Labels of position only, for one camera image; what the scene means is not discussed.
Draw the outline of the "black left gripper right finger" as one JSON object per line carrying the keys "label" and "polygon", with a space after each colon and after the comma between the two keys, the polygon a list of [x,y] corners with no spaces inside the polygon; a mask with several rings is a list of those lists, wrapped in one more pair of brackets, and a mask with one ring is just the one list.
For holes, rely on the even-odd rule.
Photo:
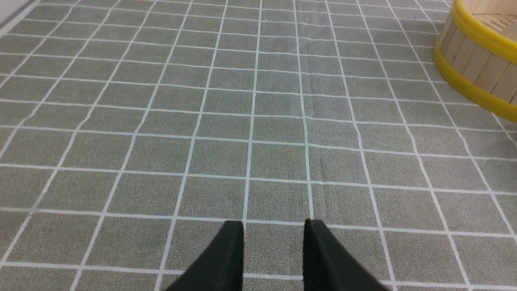
{"label": "black left gripper right finger", "polygon": [[305,220],[303,231],[305,291],[386,291],[345,250],[322,220]]}

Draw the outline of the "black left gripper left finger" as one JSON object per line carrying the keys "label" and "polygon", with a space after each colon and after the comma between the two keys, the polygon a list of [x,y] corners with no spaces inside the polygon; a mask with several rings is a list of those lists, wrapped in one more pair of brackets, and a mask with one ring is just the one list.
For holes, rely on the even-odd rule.
{"label": "black left gripper left finger", "polygon": [[225,221],[209,246],[166,290],[241,291],[243,268],[243,223]]}

